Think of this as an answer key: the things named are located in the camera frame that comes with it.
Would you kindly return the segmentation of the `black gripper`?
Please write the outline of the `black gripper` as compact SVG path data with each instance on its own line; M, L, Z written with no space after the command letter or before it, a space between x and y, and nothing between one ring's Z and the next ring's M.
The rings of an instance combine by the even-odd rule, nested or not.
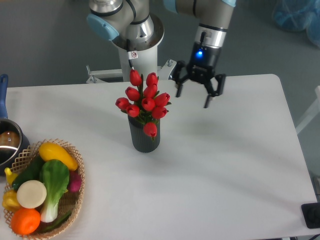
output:
M183 60L179 60L172 72L172 80L175 82L177 89L175 97L179 98L183 90L183 84L188 79L191 81L204 84L207 90L207 97L204 108L207 109L211 100L223 94L226 81L226 74L217 74L215 69L221 53L221 48L209 47L202 45L200 42L195 42L192 48L189 63L186 64ZM187 73L181 76L182 70L187 70ZM211 79L217 82L217 88L214 89Z

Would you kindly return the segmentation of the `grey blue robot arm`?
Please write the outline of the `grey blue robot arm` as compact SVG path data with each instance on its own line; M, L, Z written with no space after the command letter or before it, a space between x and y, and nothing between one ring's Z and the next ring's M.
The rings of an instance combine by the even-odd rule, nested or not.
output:
M118 49L121 75L129 81L130 70L147 76L156 72L176 85L181 95L185 81L203 85L205 107L223 93L226 76L216 74L216 65L235 8L233 0L165 0L168 11L199 20L188 63L179 60L168 73L158 66L158 45L164 38L161 19L150 11L147 0L91 0L86 21L100 38Z

